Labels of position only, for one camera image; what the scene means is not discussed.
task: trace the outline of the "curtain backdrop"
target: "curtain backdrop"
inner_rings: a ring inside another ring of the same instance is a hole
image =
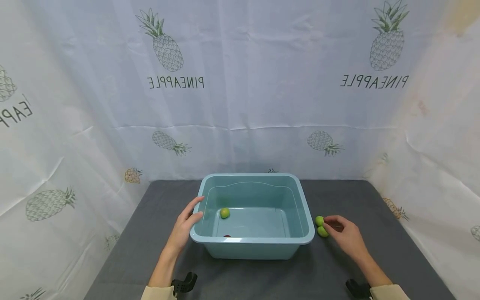
[[[369,180],[455,296],[478,299],[479,11],[5,1],[2,297],[82,299],[153,180],[279,171]]]

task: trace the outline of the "beige sleeve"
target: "beige sleeve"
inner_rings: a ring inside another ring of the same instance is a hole
[[[145,287],[140,300],[177,300],[177,297],[173,296],[173,286],[169,288]]]
[[[370,289],[373,300],[409,300],[399,285],[374,287]]]

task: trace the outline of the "gray table surface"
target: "gray table surface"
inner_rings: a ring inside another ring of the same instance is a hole
[[[312,217],[343,215],[356,223],[372,256],[412,300],[455,299],[415,243],[366,181],[301,180]],[[178,214],[197,195],[200,181],[150,184],[85,300],[138,300]],[[364,283],[332,238],[315,236],[287,261],[217,260],[189,241],[175,278],[198,275],[179,299],[352,299],[349,278]]]

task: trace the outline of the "lime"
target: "lime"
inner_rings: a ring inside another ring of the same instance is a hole
[[[229,216],[230,216],[230,210],[228,208],[220,209],[220,217],[222,217],[222,219],[228,218]]]
[[[328,237],[328,232],[325,230],[325,228],[323,226],[320,226],[319,228],[317,228],[317,233],[322,238]]]
[[[324,217],[317,216],[315,218],[315,224],[317,224],[317,226],[323,226],[324,225]]]

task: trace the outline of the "plastic tub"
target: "plastic tub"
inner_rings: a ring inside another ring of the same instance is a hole
[[[211,174],[203,179],[198,195],[205,199],[193,212],[203,211],[204,216],[190,236],[214,258],[289,259],[315,235],[294,175]],[[229,217],[220,217],[222,208],[230,210]]]

